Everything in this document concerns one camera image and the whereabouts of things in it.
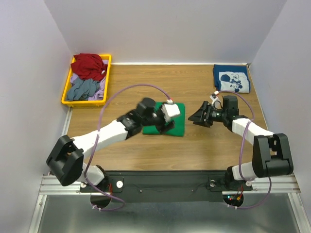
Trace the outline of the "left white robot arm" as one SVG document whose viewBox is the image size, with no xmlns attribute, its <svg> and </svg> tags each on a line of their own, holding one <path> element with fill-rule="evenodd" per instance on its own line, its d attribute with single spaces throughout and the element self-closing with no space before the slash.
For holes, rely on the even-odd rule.
<svg viewBox="0 0 311 233">
<path fill-rule="evenodd" d="M 159 108 L 155 108 L 155 105 L 153 99 L 143 98 L 135 109 L 98 130 L 73 138 L 61 136 L 46 164 L 62 186 L 74 182 L 100 184 L 106 180 L 104 170 L 100 166 L 84 163 L 84 159 L 92 158 L 94 152 L 106 146 L 135 136 L 143 127 L 155 126 L 159 133 L 174 128 L 174 119 L 180 116 L 177 104 L 167 100 Z"/>
</svg>

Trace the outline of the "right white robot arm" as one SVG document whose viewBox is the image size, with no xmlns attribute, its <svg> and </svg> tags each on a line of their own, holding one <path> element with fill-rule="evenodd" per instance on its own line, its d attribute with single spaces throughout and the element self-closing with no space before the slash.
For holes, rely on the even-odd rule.
<svg viewBox="0 0 311 233">
<path fill-rule="evenodd" d="M 287 135 L 273 133 L 256 125 L 248 117 L 241 115 L 238 99 L 233 95 L 223 96 L 220 102 L 217 94 L 210 96 L 212 102 L 204 101 L 201 107 L 188 120 L 194 125 L 211 127 L 214 122 L 222 123 L 232 133 L 242 137 L 242 143 L 249 142 L 253 147 L 252 161 L 230 166 L 220 185 L 232 190 L 256 178 L 269 178 L 291 175 L 294 164 Z"/>
</svg>

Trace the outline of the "green t shirt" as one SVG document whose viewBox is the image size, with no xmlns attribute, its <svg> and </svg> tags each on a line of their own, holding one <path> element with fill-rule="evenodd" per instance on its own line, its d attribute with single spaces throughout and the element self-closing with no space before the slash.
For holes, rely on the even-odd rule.
<svg viewBox="0 0 311 233">
<path fill-rule="evenodd" d="M 165 132 L 164 135 L 183 137 L 185 133 L 185 105 L 177 102 L 176 105 L 180 110 L 180 116 L 174 119 L 174 128 Z M 145 135 L 160 135 L 155 126 L 146 126 L 142 130 Z"/>
</svg>

